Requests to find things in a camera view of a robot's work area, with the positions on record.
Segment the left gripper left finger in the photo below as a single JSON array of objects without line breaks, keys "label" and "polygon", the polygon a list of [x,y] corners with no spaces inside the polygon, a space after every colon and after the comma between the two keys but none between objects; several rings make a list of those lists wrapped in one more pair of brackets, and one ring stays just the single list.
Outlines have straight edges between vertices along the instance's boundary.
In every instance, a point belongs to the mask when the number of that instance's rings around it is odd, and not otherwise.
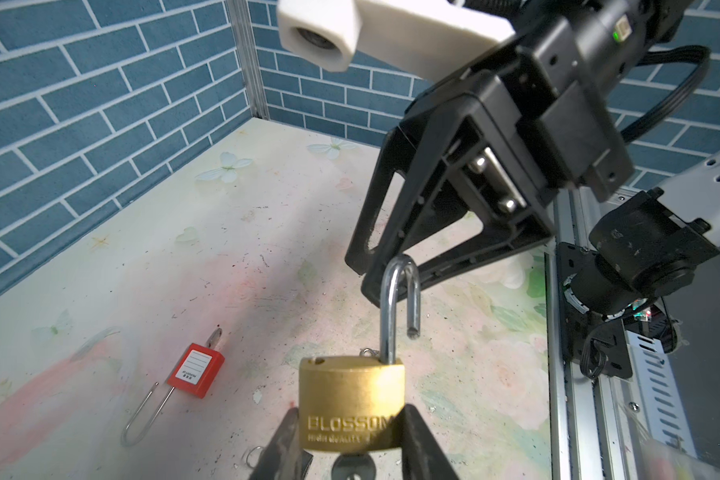
[{"label": "left gripper left finger", "polygon": [[304,480],[312,455],[300,445],[299,409],[287,411],[268,445],[260,454],[250,480]]}]

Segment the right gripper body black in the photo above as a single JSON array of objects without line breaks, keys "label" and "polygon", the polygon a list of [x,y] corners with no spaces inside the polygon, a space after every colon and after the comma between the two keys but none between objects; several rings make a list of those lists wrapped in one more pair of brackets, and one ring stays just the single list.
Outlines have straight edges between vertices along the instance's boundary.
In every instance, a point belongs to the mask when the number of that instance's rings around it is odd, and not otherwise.
[{"label": "right gripper body black", "polygon": [[515,26],[406,110],[397,238],[425,239],[474,212],[489,238],[540,240],[560,189],[605,199],[631,175],[605,97],[636,63],[635,13],[526,11]]}]

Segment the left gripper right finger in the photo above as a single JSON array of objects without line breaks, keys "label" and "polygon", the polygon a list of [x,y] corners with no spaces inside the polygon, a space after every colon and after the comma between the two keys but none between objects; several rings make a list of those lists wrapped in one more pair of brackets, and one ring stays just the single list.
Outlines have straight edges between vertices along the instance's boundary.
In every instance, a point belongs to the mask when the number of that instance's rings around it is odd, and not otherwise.
[{"label": "left gripper right finger", "polygon": [[402,409],[402,478],[404,480],[458,480],[459,477],[418,409]]}]

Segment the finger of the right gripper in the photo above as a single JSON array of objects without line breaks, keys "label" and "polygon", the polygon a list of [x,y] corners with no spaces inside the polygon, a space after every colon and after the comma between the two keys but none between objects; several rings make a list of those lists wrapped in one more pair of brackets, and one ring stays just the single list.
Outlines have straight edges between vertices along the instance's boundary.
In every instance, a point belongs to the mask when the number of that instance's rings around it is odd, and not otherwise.
[{"label": "finger of the right gripper", "polygon": [[[382,143],[345,255],[346,264],[360,276],[370,271],[381,236],[402,193],[423,133],[422,127],[398,125],[388,132]],[[414,231],[406,245],[412,247],[450,227],[464,219],[469,211],[468,204],[460,198],[454,186],[445,182],[431,207],[424,212],[422,225]]]},{"label": "finger of the right gripper", "polygon": [[[414,228],[400,228],[397,220],[389,222],[373,250],[359,248],[359,272],[364,275],[361,292],[375,306],[382,304],[382,277],[391,260],[404,250],[451,226],[456,219],[441,221],[431,215]],[[480,231],[418,266],[420,286],[430,288],[442,281],[474,269],[507,259],[540,246],[555,234],[553,223],[545,215],[527,215],[510,222],[490,221]]]}]

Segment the large brass padlock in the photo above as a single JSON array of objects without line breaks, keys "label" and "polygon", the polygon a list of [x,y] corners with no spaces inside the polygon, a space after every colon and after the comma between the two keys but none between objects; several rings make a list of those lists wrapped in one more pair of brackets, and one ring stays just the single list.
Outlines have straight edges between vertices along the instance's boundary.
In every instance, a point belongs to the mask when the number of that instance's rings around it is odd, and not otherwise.
[{"label": "large brass padlock", "polygon": [[407,336],[421,333],[418,267],[405,254],[381,281],[380,346],[371,356],[313,356],[299,366],[299,443],[308,451],[366,454],[402,446],[406,370],[396,352],[398,287],[406,283]]}]

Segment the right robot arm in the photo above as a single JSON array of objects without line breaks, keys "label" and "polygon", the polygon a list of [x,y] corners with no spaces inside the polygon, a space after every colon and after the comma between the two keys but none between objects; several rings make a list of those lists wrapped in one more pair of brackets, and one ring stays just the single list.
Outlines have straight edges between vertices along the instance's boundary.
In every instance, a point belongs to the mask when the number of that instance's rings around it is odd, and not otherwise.
[{"label": "right robot arm", "polygon": [[[547,242],[565,188],[604,201],[633,174],[627,145],[708,71],[701,45],[668,49],[684,1],[469,1],[514,35],[422,92],[380,150],[346,263],[394,304],[404,251],[473,213],[481,231],[419,267],[422,289]],[[687,285],[720,249],[720,152],[638,193],[592,229],[573,278],[583,310],[613,315]]]}]

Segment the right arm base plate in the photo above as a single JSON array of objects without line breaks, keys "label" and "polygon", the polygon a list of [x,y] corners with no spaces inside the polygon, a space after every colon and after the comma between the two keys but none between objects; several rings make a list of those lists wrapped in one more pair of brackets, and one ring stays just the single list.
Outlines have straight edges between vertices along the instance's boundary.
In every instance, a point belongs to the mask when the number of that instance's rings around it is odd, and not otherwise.
[{"label": "right arm base plate", "polygon": [[556,247],[563,359],[578,364],[580,373],[590,380],[600,375],[630,379],[633,369],[624,328],[625,311],[610,316],[595,313],[572,291],[574,277],[594,257],[593,251],[571,243],[561,242]]}]

